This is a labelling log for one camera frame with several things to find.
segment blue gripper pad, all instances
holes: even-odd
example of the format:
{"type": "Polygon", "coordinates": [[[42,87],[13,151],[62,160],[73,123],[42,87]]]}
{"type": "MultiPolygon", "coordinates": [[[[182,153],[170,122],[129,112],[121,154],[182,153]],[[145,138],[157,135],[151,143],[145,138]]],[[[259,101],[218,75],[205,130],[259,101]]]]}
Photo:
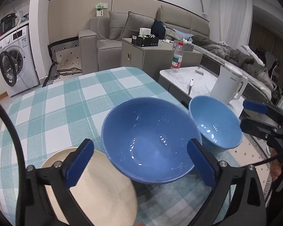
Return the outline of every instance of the blue gripper pad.
{"type": "Polygon", "coordinates": [[[91,157],[94,153],[94,144],[91,140],[85,139],[84,140],[85,146],[81,150],[81,152],[77,155],[71,166],[66,171],[66,180],[64,185],[66,188],[70,188],[76,186],[82,173],[85,170],[88,162],[90,161],[91,157]]]}
{"type": "Polygon", "coordinates": [[[243,102],[243,107],[247,110],[254,111],[261,114],[267,114],[268,108],[266,105],[251,101],[251,100],[245,100],[243,102]]]}
{"type": "Polygon", "coordinates": [[[197,146],[197,144],[195,144],[193,142],[193,140],[190,140],[187,144],[188,154],[189,154],[192,162],[194,163],[195,168],[197,169],[198,173],[200,174],[204,184],[206,186],[209,186],[212,189],[214,189],[217,185],[217,181],[216,181],[216,178],[215,178],[215,175],[216,175],[215,170],[211,166],[211,164],[208,162],[206,157],[204,156],[203,152],[205,152],[205,151],[200,150],[200,149],[197,146]]]}

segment sofa armrest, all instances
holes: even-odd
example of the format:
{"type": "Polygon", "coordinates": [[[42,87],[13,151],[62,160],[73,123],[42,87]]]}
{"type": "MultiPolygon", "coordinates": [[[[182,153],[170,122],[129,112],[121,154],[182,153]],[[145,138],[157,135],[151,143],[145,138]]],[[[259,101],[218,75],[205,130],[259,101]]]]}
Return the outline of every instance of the sofa armrest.
{"type": "Polygon", "coordinates": [[[83,75],[97,72],[97,34],[91,30],[79,31],[83,75]]]}

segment light blue bowl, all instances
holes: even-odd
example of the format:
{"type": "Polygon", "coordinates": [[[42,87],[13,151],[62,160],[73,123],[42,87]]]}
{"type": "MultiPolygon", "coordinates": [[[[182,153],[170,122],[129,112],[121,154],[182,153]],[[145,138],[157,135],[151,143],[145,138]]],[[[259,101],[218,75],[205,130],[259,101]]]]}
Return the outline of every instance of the light blue bowl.
{"type": "Polygon", "coordinates": [[[242,141],[240,121],[224,103],[209,96],[196,96],[189,114],[202,135],[203,147],[213,153],[236,148],[242,141]]]}
{"type": "Polygon", "coordinates": [[[111,163],[144,184],[173,182],[194,164],[187,142],[201,134],[189,114],[158,98],[134,98],[114,107],[104,120],[102,141],[111,163]]]}

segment washing machine drum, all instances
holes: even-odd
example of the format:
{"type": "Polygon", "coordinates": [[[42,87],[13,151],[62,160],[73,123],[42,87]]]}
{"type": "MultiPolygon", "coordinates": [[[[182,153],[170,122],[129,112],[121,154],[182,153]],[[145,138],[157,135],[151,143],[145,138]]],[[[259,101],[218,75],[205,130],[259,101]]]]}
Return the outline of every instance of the washing machine drum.
{"type": "Polygon", "coordinates": [[[17,74],[21,71],[23,60],[16,50],[0,53],[0,70],[6,83],[13,87],[17,82],[17,74]]]}

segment washing machine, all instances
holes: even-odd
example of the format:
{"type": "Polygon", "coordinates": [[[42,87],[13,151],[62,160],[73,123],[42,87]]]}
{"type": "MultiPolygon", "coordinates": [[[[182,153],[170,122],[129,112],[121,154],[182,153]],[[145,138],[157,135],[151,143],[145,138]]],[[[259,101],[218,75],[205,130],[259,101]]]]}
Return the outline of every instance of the washing machine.
{"type": "Polygon", "coordinates": [[[14,96],[39,85],[29,41],[29,26],[12,32],[0,41],[0,70],[6,92],[14,96]]]}

